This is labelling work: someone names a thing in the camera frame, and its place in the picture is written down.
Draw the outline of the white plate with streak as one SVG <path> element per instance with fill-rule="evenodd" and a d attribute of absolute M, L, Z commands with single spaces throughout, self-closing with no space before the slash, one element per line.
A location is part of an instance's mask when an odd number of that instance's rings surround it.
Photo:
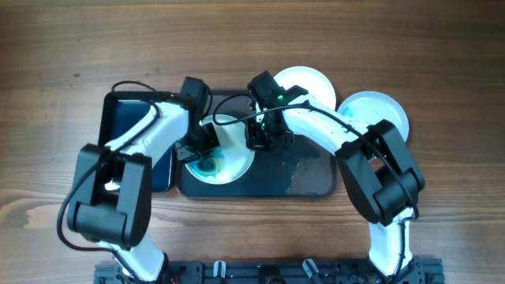
<path fill-rule="evenodd" d="M 369 124 L 386 119 L 396 126 L 404 141 L 408 140 L 410 123 L 406 112 L 396 100 L 382 92 L 357 92 L 340 104 L 338 112 Z"/>

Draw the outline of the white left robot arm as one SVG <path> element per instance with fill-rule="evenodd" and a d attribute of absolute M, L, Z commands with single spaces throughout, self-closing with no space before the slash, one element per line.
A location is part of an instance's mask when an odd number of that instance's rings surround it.
<path fill-rule="evenodd" d="M 152 213 L 152 168 L 171 148 L 190 163 L 219 145 L 212 125 L 200 121 L 206 95 L 162 92 L 146 98 L 150 110 L 130 130 L 104 145 L 81 148 L 73 186 L 57 218 L 60 240 L 77 249 L 62 227 L 92 243 L 90 252 L 114 256 L 134 283 L 171 283 L 166 253 L 147 228 Z"/>

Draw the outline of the white plate with blue splat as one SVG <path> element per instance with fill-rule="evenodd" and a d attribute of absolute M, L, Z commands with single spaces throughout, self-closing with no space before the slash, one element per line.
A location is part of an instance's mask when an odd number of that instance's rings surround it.
<path fill-rule="evenodd" d="M 211 122 L 219 138 L 220 146 L 207 157 L 216 157 L 220 162 L 220 172 L 213 176 L 202 176 L 195 171 L 196 162 L 185 165 L 190 174 L 199 181 L 211 185 L 224 185 L 236 181 L 245 174 L 253 163 L 255 152 L 245 146 L 245 124 L 216 125 L 212 116 L 207 116 L 201 124 Z"/>

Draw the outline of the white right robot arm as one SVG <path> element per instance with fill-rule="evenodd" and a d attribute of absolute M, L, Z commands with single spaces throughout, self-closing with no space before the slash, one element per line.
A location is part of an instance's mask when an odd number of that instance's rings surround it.
<path fill-rule="evenodd" d="M 369 261 L 399 282 L 413 259 L 407 234 L 425 179 L 397 127 L 346 118 L 297 85 L 247 89 L 256 109 L 245 120 L 248 148 L 271 151 L 301 135 L 332 153 L 352 205 L 370 225 Z"/>

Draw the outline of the green yellow sponge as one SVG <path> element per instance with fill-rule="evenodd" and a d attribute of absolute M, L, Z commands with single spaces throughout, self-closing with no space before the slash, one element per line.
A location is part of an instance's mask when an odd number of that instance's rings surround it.
<path fill-rule="evenodd" d="M 220 162 L 216 157 L 196 161 L 195 171 L 202 176 L 213 176 L 220 172 Z"/>

